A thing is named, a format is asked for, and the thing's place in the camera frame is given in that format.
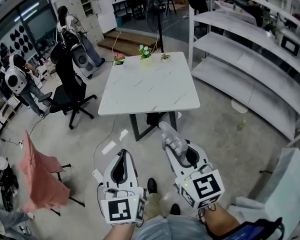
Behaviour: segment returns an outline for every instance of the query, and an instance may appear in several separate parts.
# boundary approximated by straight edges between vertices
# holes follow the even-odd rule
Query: pink cloth
[[[30,193],[30,201],[25,205],[24,210],[31,212],[40,208],[65,206],[70,189],[51,174],[64,171],[57,158],[37,151],[27,132],[25,132],[24,142],[25,157],[18,165],[26,176]]]

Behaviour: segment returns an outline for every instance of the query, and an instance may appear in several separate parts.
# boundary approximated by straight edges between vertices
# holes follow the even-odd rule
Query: person
[[[198,219],[181,216],[177,204],[172,206],[170,215],[164,218],[159,206],[161,196],[153,178],[148,180],[147,189],[149,197],[144,207],[144,225],[135,233],[134,225],[114,225],[104,240],[210,240],[209,234],[220,237],[240,225],[218,203],[214,209],[205,209],[203,217],[207,229]]]
[[[10,187],[12,185],[15,185],[17,189],[19,188],[17,178],[14,175],[8,161],[4,157],[0,156],[0,187]]]
[[[248,5],[244,6],[243,9],[247,11],[249,14],[255,17],[256,20],[256,25],[258,27],[262,27],[263,25],[263,11],[261,9],[261,6],[259,3],[251,1],[251,0],[246,0]]]
[[[80,28],[82,29],[80,20],[76,16],[70,15],[67,7],[65,6],[59,7],[57,13],[58,13],[57,28],[59,33],[61,33],[63,27],[67,27],[68,30],[69,29],[73,30],[76,36],[79,38],[79,40],[81,40],[86,50],[86,53],[93,60],[95,66],[97,68],[101,67],[101,65],[105,63],[106,60],[105,58],[100,58],[99,54],[96,52],[90,40],[83,34],[82,31],[79,31]]]
[[[32,235],[15,230],[16,226],[19,226],[21,223],[26,222],[29,219],[35,219],[35,216],[31,212],[9,212],[4,210],[3,206],[0,204],[0,235],[15,240],[35,240],[36,238]]]
[[[9,58],[10,58],[10,52],[7,47],[3,47],[0,50],[0,56],[5,64],[9,64]],[[45,112],[42,111],[39,106],[36,104],[34,98],[31,96],[33,94],[37,98],[40,98],[44,94],[40,91],[40,89],[37,87],[35,81],[33,80],[32,76],[30,75],[30,72],[34,76],[37,76],[39,72],[28,62],[25,61],[24,58],[22,58],[18,54],[14,54],[13,56],[13,63],[14,65],[22,70],[25,73],[27,85],[25,88],[21,91],[20,96],[22,96],[26,102],[29,104],[30,108],[41,118],[45,117]],[[45,100],[42,102],[46,107],[50,107],[51,104],[49,101]]]

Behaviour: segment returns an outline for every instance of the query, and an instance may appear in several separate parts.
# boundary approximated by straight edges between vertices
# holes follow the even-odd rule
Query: small potted plant
[[[141,59],[140,59],[141,65],[144,67],[150,66],[152,64],[152,57],[151,57],[152,49],[149,48],[148,46],[143,46],[142,44],[140,45],[139,48],[141,54]]]
[[[168,55],[168,54],[162,54],[162,56],[161,56],[161,62],[163,62],[163,63],[168,63],[169,61],[170,61],[170,55]]]
[[[113,61],[115,66],[122,65],[125,62],[125,56],[121,53],[116,53]]]

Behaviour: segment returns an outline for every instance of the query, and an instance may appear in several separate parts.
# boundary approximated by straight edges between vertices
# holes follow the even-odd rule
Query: wooden step
[[[106,37],[101,42],[98,42],[98,46],[112,50],[112,47],[114,46],[115,39]],[[139,52],[139,45],[135,43],[129,43],[122,40],[117,40],[115,43],[115,46],[113,47],[113,51],[116,53],[121,53],[125,56],[136,56],[140,55]]]
[[[119,34],[120,34],[119,31],[112,31],[112,32],[105,34],[105,37],[111,38],[111,39],[116,39]],[[128,33],[128,32],[122,32],[119,35],[118,40],[130,43],[130,44],[136,44],[138,46],[144,45],[144,46],[148,46],[150,48],[153,48],[157,41],[156,38],[153,38],[151,36],[145,36],[145,35]]]

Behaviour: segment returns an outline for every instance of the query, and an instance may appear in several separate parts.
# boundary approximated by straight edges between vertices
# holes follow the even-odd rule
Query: forearm
[[[131,240],[134,231],[134,225],[115,225],[103,240]]]
[[[240,225],[237,219],[218,203],[215,203],[215,211],[206,208],[203,217],[209,230],[217,237],[228,233]]]

